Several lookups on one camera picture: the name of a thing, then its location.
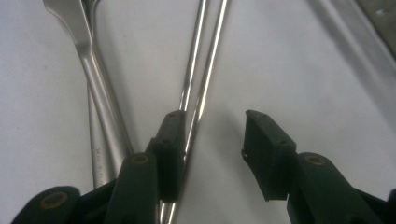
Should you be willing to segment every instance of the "curved metal handle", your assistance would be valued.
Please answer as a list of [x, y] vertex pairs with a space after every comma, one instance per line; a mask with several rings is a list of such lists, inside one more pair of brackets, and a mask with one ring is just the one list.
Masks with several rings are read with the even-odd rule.
[[97, 1], [86, 0], [85, 6], [80, 0], [44, 0], [44, 4], [64, 23], [73, 38], [117, 176], [123, 159], [132, 153], [132, 147], [93, 38], [93, 11]]

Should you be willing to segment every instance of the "white surface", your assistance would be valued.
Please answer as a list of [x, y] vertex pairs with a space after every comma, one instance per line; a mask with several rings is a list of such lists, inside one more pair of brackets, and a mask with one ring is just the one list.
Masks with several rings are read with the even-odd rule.
[[[209, 4], [197, 75], [218, 5]], [[99, 48], [138, 150], [178, 107], [197, 7], [99, 4]], [[178, 223], [290, 223], [286, 203], [264, 201], [240, 156], [247, 109], [269, 114], [299, 152], [326, 156], [354, 187], [386, 199], [396, 186], [394, 129], [306, 2], [234, 0], [229, 9]], [[44, 189], [92, 190], [85, 77], [41, 1], [0, 3], [0, 108], [0, 223]]]

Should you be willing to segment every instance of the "metal rod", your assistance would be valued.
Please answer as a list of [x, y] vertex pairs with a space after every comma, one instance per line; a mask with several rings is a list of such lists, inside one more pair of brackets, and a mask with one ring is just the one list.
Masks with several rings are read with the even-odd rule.
[[113, 180], [115, 178], [115, 173], [89, 86], [88, 109], [90, 118], [93, 187], [97, 189]]
[[[91, 35], [93, 41], [96, 39], [96, 19], [95, 10], [99, 0], [82, 0], [85, 3], [85, 12], [87, 20], [90, 24]], [[104, 184], [113, 180], [115, 172], [112, 167], [110, 155], [108, 152], [108, 145], [102, 131], [99, 116], [96, 110], [95, 103], [92, 98], [90, 85], [88, 89], [88, 109], [90, 121], [90, 138], [91, 138], [91, 156], [92, 156], [92, 177], [93, 187], [99, 188]]]
[[[206, 0], [200, 0], [198, 6], [198, 13], [195, 20], [194, 33], [192, 35], [192, 41], [191, 41], [189, 61], [187, 63], [186, 76], [184, 77], [183, 90], [181, 92], [179, 110], [187, 111], [187, 106], [189, 104], [191, 85], [194, 77], [195, 65], [200, 47], [201, 34], [202, 34], [202, 29], [204, 27], [204, 20], [206, 18], [206, 8], [207, 8], [206, 2], [207, 2]], [[167, 215], [170, 211], [169, 209], [171, 209], [172, 207], [171, 205], [172, 204], [170, 203], [160, 204], [161, 207], [160, 223], [163, 224], [165, 222], [165, 219], [167, 218]]]
[[[209, 54], [206, 59], [204, 76], [201, 81], [201, 88], [198, 93], [198, 99], [197, 99], [196, 107], [195, 107], [195, 110], [194, 110], [194, 113], [192, 116], [190, 132], [189, 132], [189, 135], [187, 138], [187, 144], [186, 144], [186, 148], [185, 148], [186, 156], [184, 157], [184, 162], [185, 162], [186, 168], [190, 161], [191, 150], [192, 150], [192, 146], [193, 146], [193, 143], [195, 140], [195, 136], [198, 131], [199, 122], [200, 122], [202, 115], [204, 114], [204, 110], [205, 110], [207, 90], [209, 87], [210, 78], [212, 76], [213, 66], [214, 66], [214, 62], [215, 62], [215, 58], [216, 58], [216, 52], [217, 52], [217, 49], [219, 46], [221, 27], [222, 27], [222, 24], [224, 21], [226, 8], [228, 6], [227, 3], [228, 3], [228, 0], [221, 1], [218, 19], [216, 22], [216, 28], [215, 28], [214, 34], [212, 36], [212, 43], [210, 46], [210, 51], [209, 51]], [[167, 205], [167, 208], [164, 210], [168, 210], [168, 217], [164, 223], [166, 223], [166, 224], [175, 223], [175, 217], [177, 215], [177, 206], [178, 206], [178, 203], [172, 203], [172, 204]]]
[[87, 0], [84, 7], [81, 0], [44, 0], [44, 5], [64, 23], [73, 38], [110, 152], [112, 168], [117, 176], [123, 159], [132, 153], [132, 147], [93, 38], [93, 11], [90, 11], [89, 6], [95, 2]]

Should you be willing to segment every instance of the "small hole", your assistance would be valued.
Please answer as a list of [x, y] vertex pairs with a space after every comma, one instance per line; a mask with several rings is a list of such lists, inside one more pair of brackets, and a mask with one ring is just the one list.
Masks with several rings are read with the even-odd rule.
[[324, 160], [322, 158], [313, 156], [313, 155], [306, 156], [305, 160], [314, 164], [314, 165], [323, 165], [324, 164]]
[[149, 157], [147, 157], [146, 155], [135, 156], [135, 157], [132, 158], [132, 162], [134, 164], [138, 164], [138, 165], [144, 164], [144, 163], [146, 163], [148, 161], [149, 161]]
[[66, 192], [59, 191], [47, 195], [40, 203], [41, 209], [52, 209], [67, 201], [68, 195]]

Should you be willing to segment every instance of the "stainless steel instrument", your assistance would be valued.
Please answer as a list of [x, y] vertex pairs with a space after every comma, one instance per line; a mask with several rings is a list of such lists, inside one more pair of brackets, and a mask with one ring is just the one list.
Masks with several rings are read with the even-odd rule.
[[[227, 3], [228, 3], [228, 0], [221, 1], [221, 5], [219, 8], [219, 14], [218, 14], [218, 18], [216, 21], [215, 31], [212, 35], [212, 43], [210, 45], [210, 50], [209, 50], [209, 53], [206, 58], [204, 76], [201, 80], [201, 87], [200, 87], [200, 90], [198, 93], [198, 99], [197, 99], [196, 107], [194, 109], [194, 113], [192, 116], [190, 131], [189, 131], [189, 135], [188, 135], [187, 143], [186, 143], [186, 147], [185, 147], [186, 156], [184, 157], [184, 162], [185, 162], [186, 167], [188, 167], [189, 160], [191, 157], [191, 150], [192, 150], [193, 142], [195, 140], [195, 136], [198, 131], [199, 122], [201, 121], [202, 115], [204, 114], [204, 110], [205, 110], [207, 91], [209, 88], [210, 78], [212, 76], [213, 66], [214, 66], [215, 58], [216, 58], [216, 52], [217, 52], [217, 49], [219, 46], [219, 38], [220, 38], [220, 34], [221, 34], [221, 28], [222, 28], [222, 24], [224, 22], [225, 12], [226, 12], [226, 9], [228, 6]], [[161, 209], [161, 223], [162, 224], [175, 223], [175, 216], [177, 215], [177, 206], [178, 206], [178, 203], [170, 203], [170, 204], [165, 204], [162, 207], [162, 209]]]
[[[88, 80], [89, 95], [92, 96], [89, 97], [90, 128], [96, 187], [116, 177], [123, 159], [133, 152], [93, 34], [97, 2], [98, 0], [44, 0], [47, 10], [69, 30]], [[106, 147], [110, 161], [106, 158]]]

